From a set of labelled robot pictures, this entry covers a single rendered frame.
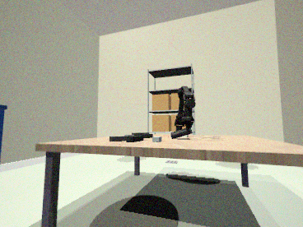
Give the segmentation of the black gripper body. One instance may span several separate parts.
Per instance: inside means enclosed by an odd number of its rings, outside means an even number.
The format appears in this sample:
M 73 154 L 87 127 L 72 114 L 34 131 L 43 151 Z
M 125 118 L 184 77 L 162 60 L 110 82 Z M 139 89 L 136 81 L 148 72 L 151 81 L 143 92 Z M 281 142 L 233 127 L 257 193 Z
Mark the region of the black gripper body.
M 192 117 L 192 109 L 185 109 L 184 110 L 184 115 L 185 117 L 182 117 L 182 121 L 185 122 L 192 122 L 194 121 L 194 118 Z

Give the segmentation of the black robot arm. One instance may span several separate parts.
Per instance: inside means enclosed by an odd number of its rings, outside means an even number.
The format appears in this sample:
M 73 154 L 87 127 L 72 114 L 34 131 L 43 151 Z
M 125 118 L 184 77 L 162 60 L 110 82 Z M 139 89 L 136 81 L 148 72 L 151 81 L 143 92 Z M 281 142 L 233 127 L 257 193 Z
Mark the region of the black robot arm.
M 182 121 L 182 117 L 185 117 L 184 115 L 184 109 L 192 109 L 195 107 L 195 97 L 192 92 L 189 92 L 189 89 L 187 86 L 182 86 L 178 89 L 178 96 L 179 96 L 179 112 L 176 116 L 175 120 L 175 126 L 176 131 L 179 131 L 184 127 L 184 121 Z M 178 126 L 183 125 L 183 126 Z

